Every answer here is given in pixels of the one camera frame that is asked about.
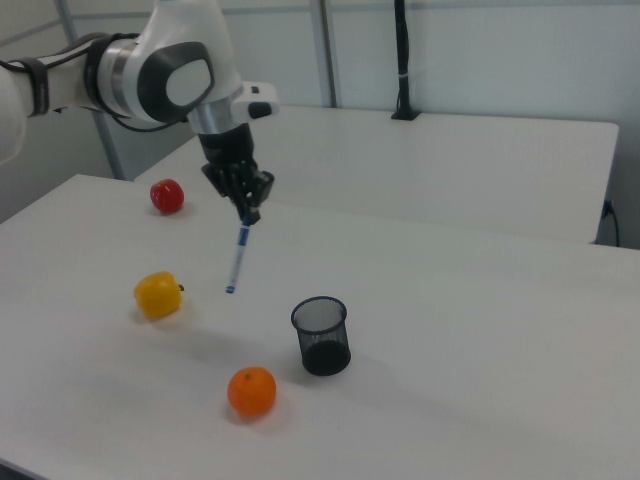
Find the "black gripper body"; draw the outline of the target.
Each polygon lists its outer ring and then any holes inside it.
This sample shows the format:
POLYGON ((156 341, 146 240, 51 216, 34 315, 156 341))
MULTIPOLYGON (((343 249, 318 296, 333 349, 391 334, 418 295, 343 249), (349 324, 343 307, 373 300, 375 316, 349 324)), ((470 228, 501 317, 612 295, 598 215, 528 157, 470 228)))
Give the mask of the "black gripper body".
POLYGON ((222 197, 232 200, 230 173, 235 171, 242 179, 246 197, 250 192, 258 192, 263 201, 268 198, 274 176, 261 170, 254 159, 254 141, 248 124, 221 134, 199 134, 198 140, 207 161, 202 172, 222 197))

